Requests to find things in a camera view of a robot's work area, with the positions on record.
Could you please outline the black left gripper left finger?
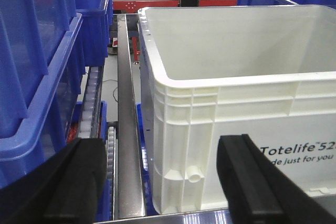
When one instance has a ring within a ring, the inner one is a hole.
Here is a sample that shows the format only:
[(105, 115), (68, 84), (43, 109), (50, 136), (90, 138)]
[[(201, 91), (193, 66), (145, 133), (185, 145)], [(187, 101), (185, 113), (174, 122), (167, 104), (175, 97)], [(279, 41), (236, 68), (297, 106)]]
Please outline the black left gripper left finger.
[(1, 189), (1, 223), (94, 223), (107, 175), (100, 138), (77, 138)]

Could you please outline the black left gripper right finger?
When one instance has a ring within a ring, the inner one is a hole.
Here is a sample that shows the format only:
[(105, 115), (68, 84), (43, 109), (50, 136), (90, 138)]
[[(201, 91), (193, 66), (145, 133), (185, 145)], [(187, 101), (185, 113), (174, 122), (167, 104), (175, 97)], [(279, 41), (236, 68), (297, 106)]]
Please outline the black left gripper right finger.
[(216, 169), (233, 223), (335, 223), (247, 134), (220, 136)]

